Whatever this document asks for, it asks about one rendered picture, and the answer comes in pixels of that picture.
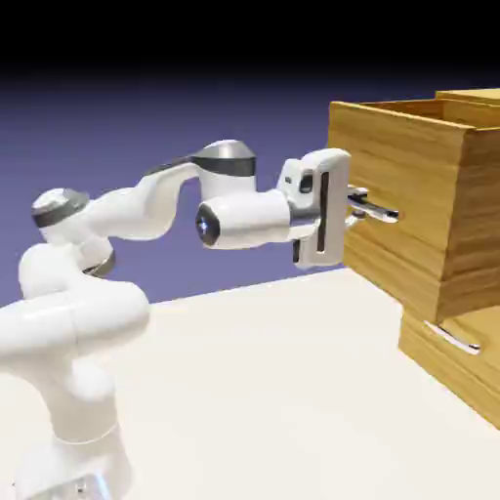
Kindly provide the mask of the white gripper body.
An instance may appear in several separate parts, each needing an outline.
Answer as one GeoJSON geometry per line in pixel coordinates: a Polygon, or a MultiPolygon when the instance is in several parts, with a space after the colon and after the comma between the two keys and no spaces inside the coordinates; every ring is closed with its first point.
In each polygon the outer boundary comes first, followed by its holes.
{"type": "Polygon", "coordinates": [[[311,176],[312,188],[299,188],[297,207],[300,218],[308,221],[297,251],[302,269],[339,264],[344,253],[351,156],[338,148],[307,153],[301,163],[304,177],[311,176]]]}

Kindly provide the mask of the light wood drawer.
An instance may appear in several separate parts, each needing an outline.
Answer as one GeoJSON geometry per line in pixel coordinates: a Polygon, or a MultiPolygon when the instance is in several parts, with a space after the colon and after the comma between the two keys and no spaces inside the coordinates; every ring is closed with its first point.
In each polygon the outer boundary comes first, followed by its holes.
{"type": "Polygon", "coordinates": [[[441,327],[480,345],[480,353],[449,344],[409,310],[402,313],[398,347],[500,430],[500,306],[451,317],[441,327]]]}
{"type": "Polygon", "coordinates": [[[348,231],[347,267],[428,320],[500,304],[500,105],[334,102],[328,143],[351,155],[353,186],[399,213],[348,231]]]}

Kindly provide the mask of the light wood cabinet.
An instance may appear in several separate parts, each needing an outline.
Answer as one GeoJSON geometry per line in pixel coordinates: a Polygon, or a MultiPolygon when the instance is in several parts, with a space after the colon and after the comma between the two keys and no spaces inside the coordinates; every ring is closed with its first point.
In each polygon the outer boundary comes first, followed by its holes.
{"type": "Polygon", "coordinates": [[[399,348],[500,430],[500,88],[436,93],[464,138],[435,322],[404,310],[399,348]]]}

